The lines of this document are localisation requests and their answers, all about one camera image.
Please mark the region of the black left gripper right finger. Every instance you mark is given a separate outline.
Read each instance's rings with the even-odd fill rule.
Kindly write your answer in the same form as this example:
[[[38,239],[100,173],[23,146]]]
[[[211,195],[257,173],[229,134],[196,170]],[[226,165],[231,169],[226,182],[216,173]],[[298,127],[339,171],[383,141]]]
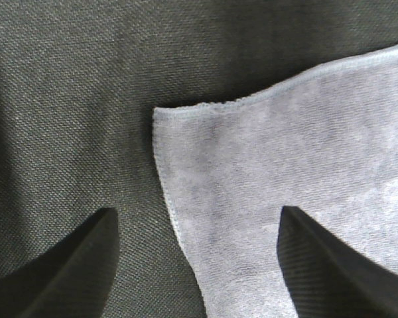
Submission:
[[[398,275],[298,207],[281,210],[277,258],[299,317],[398,317]]]

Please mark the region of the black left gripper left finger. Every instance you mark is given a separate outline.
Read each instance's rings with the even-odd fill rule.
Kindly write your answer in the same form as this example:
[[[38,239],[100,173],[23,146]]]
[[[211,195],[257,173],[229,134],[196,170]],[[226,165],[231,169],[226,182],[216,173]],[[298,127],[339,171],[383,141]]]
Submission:
[[[102,208],[0,279],[0,317],[101,317],[118,262],[117,211]]]

